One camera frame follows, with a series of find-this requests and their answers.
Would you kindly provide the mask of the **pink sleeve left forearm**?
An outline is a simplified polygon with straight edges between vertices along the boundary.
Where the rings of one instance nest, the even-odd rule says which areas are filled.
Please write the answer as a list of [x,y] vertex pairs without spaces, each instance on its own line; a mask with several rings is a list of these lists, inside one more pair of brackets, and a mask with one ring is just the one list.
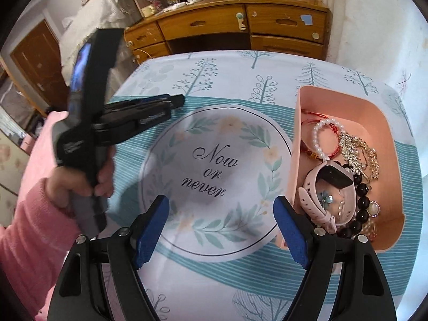
[[35,320],[44,307],[66,253],[80,230],[73,218],[50,202],[42,178],[16,208],[10,226],[1,229],[1,280],[12,303]]

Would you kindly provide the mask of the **person's left hand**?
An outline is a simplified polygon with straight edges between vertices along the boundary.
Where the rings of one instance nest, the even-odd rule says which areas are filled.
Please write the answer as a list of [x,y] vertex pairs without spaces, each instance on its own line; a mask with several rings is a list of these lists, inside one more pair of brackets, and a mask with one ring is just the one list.
[[57,167],[45,183],[45,193],[50,202],[59,209],[66,209],[70,203],[70,193],[83,197],[104,196],[109,198],[114,192],[113,174],[116,148],[107,149],[107,160],[98,173],[95,187],[90,185],[84,172],[69,167]]

